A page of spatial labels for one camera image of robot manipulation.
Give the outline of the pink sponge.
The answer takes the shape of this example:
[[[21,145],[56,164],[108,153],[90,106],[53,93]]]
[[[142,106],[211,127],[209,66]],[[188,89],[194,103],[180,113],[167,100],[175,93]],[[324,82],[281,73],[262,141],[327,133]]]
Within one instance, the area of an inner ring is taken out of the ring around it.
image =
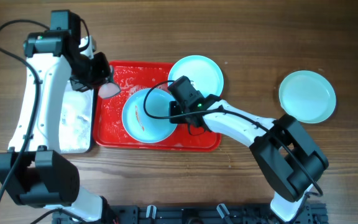
[[[106,83],[99,88],[98,96],[102,99],[107,99],[116,96],[120,92],[121,89],[119,88],[119,85],[115,83]]]

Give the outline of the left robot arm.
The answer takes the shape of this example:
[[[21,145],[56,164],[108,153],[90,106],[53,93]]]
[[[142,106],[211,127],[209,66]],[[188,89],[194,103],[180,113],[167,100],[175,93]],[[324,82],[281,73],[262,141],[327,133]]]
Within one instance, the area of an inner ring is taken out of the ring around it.
[[[24,42],[27,69],[17,128],[0,153],[1,194],[15,204],[60,213],[78,223],[117,223],[107,200],[80,185],[78,169],[61,154],[59,126],[65,88],[97,89],[102,98],[120,92],[105,54],[90,37],[81,38],[85,21],[69,10],[51,13],[42,32]]]

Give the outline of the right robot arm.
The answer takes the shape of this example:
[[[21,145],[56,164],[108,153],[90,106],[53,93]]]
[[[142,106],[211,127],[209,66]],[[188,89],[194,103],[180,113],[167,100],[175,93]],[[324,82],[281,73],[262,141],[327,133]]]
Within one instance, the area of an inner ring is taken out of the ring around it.
[[[219,96],[204,97],[186,76],[172,81],[167,89],[174,98],[171,123],[223,134],[250,149],[275,192],[270,208],[279,219],[292,222],[309,196],[322,196],[317,181],[329,166],[328,158],[296,118],[288,114],[263,118]]]

